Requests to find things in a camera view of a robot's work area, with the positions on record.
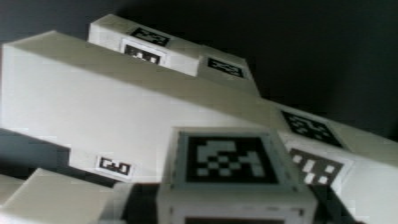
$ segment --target printed square tag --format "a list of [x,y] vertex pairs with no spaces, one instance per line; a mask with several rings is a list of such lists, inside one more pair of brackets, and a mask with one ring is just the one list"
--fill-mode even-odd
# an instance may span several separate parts
[[141,60],[152,62],[153,64],[161,63],[161,55],[153,54],[152,52],[145,51],[132,45],[127,45],[125,52],[127,55],[130,55],[134,58],[139,58]]
[[333,185],[344,169],[344,163],[292,148],[294,163],[304,173],[304,182],[312,185]]
[[324,123],[285,111],[283,116],[294,133],[306,136],[313,140],[324,142],[326,144],[344,148],[338,138],[335,137],[333,131]]
[[242,68],[230,65],[226,62],[216,60],[214,58],[208,58],[208,67],[228,73],[230,75],[246,78],[244,77],[244,71]]
[[97,170],[125,179],[134,176],[134,165],[102,156],[97,160]]
[[187,182],[278,184],[260,138],[189,138]]
[[137,37],[141,40],[148,41],[150,43],[157,44],[159,46],[166,47],[171,38],[157,34],[155,32],[148,31],[146,29],[139,28],[132,36]]

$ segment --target small white box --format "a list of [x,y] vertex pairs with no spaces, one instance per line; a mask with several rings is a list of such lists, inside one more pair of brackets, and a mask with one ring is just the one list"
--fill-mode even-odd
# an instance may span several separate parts
[[91,23],[89,42],[196,76],[201,45],[116,15]]
[[315,208],[276,133],[177,129],[159,192],[161,224],[205,220],[312,224]]
[[88,224],[113,189],[38,169],[0,210],[2,224]]

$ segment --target white box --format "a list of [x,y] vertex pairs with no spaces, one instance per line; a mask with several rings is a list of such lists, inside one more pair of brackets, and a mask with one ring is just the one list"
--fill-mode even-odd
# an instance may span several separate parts
[[89,42],[260,96],[246,60],[116,15],[107,15],[91,23]]
[[[70,165],[127,182],[161,180],[175,126],[281,125],[267,100],[57,32],[4,45],[2,76],[2,127],[70,147]],[[134,173],[104,172],[121,164]]]
[[88,224],[113,189],[38,169],[0,210],[2,224]]
[[178,128],[159,192],[161,223],[312,224],[315,208],[278,134],[267,129]]
[[201,45],[116,15],[91,23],[89,42],[196,76]]

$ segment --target dark background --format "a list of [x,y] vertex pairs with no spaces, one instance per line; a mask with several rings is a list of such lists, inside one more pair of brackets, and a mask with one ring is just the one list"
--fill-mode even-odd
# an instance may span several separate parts
[[262,95],[398,140],[398,1],[0,0],[0,43],[114,13],[244,57]]

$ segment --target black square pattern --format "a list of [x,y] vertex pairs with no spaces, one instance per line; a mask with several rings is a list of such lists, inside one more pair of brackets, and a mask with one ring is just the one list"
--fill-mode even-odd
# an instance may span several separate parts
[[187,182],[278,184],[260,137],[189,137]]
[[306,184],[331,185],[340,175],[344,164],[299,149],[290,150],[290,155],[304,173]]
[[166,47],[171,38],[157,34],[155,32],[148,31],[146,29],[139,28],[132,36],[148,41],[150,43],[157,44],[159,46]]
[[285,221],[271,219],[187,218],[185,224],[285,224]]
[[130,45],[127,45],[125,54],[134,58],[150,61],[153,64],[161,63],[161,56]]
[[120,163],[113,159],[102,157],[100,168],[129,176],[132,165],[127,163]]
[[226,62],[216,60],[214,58],[208,59],[208,67],[228,73],[230,75],[244,78],[244,71],[242,69],[230,65]]
[[328,125],[319,121],[301,117],[299,115],[283,111],[285,119],[290,125],[290,130],[308,138],[322,141],[326,144],[344,148],[344,145],[335,137]]

